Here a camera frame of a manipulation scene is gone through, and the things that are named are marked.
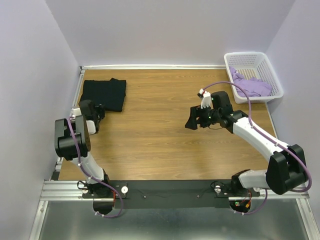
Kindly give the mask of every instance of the wooden surface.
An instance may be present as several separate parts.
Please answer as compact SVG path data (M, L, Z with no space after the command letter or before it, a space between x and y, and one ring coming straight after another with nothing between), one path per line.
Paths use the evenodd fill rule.
M84 80L127 80L122 112L107 112L98 134L91 135L91 153L112 180L228 179L245 170L267 168L251 145L226 129L185 128L190 107L199 105L199 89L228 81L225 69L86 70ZM226 91L227 84L209 92ZM252 106L253 120L274 135L265 104ZM63 161L59 180L83 180L80 170Z

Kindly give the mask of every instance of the light purple wall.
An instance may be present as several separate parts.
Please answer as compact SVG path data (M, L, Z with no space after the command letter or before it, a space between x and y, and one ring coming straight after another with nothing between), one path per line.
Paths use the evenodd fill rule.
M225 64L265 52L294 0L46 0L82 66Z
M310 204L320 226L320 1L296 1L266 54L284 89L269 103L278 136L303 147L313 176Z
M1 1L0 239L29 239L79 65L44 0Z

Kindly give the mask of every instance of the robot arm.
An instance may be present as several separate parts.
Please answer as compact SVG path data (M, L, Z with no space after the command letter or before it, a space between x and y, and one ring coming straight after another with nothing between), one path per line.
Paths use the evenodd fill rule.
M84 170L96 179L103 181L105 179L105 171L96 163L95 159L90 153L91 143L89 132L86 124L86 117L84 115L76 116L72 120L72 128L75 131L75 137L80 149L81 165ZM78 153L70 135L70 128L65 118L55 121L54 126L54 146L55 152L59 157L65 158L77 165L78 168ZM89 185L94 185L97 182L86 176L86 182Z
M202 101L208 101L208 98L206 96L202 97L201 93L198 96L202 98ZM270 142L253 129L248 116L244 112L233 110L226 92L212 93L210 98L213 109L208 106L207 102L191 107L190 117L185 127L196 130L198 125L206 128L211 124L220 124L230 133L246 140L268 161L267 170L244 170L232 176L231 184L235 192L240 192L243 189L263 188L271 189L276 194L282 195L307 181L307 175L303 168L291 155L288 155L286 151L278 147L278 144L285 146L306 165L304 151L300 146L289 146L252 122L258 130L275 140L277 144Z
M79 102L79 107L73 107L71 109L71 116L84 115L86 117L86 125L89 135L99 132L99 123L105 118L105 109L101 104L96 106L91 100L83 100Z

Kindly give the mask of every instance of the black cloth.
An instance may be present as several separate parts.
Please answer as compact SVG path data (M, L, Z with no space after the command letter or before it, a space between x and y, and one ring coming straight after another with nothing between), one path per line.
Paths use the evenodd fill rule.
M121 112L126 96L126 80L111 78L109 81L85 80L82 100L92 100L95 105L104 105L106 111Z

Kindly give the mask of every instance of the white plastic basket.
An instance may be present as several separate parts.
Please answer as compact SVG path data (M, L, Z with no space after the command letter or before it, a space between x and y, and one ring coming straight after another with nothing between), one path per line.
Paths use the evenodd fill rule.
M252 103L267 103L272 99L281 98L284 91L280 85L278 77L267 57L263 52L244 51L231 52L224 55L226 71L230 82L234 82L229 67L234 67L245 79L252 77L261 79L272 86L270 96L249 97ZM235 86L231 86L234 100L237 104L247 103L247 98L239 96Z

